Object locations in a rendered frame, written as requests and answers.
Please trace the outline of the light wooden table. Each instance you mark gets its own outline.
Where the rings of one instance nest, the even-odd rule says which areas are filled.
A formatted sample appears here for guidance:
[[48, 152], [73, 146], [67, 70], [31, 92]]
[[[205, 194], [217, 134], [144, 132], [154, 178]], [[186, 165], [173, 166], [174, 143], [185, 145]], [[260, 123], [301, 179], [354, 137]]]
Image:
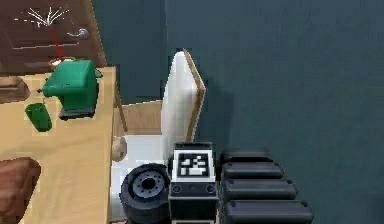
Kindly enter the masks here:
[[58, 118], [61, 103], [45, 100], [52, 129], [39, 133], [24, 109], [42, 97], [0, 104], [0, 160], [31, 157], [41, 175], [20, 224], [108, 224], [116, 69], [100, 70], [92, 118]]

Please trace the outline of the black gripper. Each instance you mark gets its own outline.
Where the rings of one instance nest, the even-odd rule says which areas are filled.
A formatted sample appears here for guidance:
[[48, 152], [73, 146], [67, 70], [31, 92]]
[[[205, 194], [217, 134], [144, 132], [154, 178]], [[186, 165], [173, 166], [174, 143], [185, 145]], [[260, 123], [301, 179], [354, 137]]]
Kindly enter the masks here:
[[119, 194], [127, 224], [171, 224], [169, 184], [164, 165], [150, 163], [133, 169]]

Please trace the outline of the green coffee machine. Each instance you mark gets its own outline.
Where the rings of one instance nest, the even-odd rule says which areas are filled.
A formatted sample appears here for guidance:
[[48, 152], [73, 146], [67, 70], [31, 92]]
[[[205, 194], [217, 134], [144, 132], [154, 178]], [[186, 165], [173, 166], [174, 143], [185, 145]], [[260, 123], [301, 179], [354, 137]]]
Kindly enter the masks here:
[[98, 90], [96, 69], [91, 60], [62, 61], [40, 89], [45, 97], [58, 98], [62, 120], [93, 117]]

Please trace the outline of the green cup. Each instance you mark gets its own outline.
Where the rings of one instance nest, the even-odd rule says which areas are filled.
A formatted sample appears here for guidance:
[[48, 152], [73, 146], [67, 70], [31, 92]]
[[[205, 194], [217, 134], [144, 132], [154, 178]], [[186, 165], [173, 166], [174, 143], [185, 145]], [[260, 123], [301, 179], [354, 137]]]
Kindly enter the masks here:
[[47, 132], [52, 128], [51, 118], [44, 103], [29, 104], [25, 113], [37, 131]]

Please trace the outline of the beige round ball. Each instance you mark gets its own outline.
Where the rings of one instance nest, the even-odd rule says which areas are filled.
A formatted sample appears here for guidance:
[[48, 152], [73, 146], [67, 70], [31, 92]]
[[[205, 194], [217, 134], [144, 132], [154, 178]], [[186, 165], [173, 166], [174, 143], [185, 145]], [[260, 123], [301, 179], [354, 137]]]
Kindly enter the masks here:
[[124, 137], [113, 137], [112, 142], [112, 160], [119, 162], [125, 158], [127, 154], [127, 143]]

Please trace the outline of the dark brown wooden door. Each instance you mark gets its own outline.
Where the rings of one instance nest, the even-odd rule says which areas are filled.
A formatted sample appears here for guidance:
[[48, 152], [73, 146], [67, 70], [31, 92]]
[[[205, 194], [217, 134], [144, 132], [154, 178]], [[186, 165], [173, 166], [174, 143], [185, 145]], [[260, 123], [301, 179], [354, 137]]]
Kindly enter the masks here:
[[38, 74], [61, 56], [106, 65], [92, 0], [0, 0], [0, 74]]

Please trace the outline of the red stem white plant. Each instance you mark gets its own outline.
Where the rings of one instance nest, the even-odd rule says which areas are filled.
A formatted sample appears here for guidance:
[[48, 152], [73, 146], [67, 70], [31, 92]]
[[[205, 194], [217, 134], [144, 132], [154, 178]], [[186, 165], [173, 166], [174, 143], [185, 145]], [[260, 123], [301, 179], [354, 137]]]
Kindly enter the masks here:
[[61, 62], [65, 59], [64, 48], [78, 44], [67, 36], [73, 27], [68, 8], [29, 7], [12, 19], [8, 35], [13, 41], [13, 50], [29, 52], [34, 57], [58, 58]]

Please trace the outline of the white chair with wooden frame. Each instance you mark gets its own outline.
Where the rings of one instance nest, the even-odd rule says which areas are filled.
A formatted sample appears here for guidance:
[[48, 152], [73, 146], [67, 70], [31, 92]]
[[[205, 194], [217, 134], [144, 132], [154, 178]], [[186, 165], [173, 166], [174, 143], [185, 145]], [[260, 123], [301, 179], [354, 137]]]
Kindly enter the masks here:
[[183, 49], [172, 60], [161, 108], [163, 158], [173, 155], [174, 144], [192, 142], [206, 87], [191, 54]]

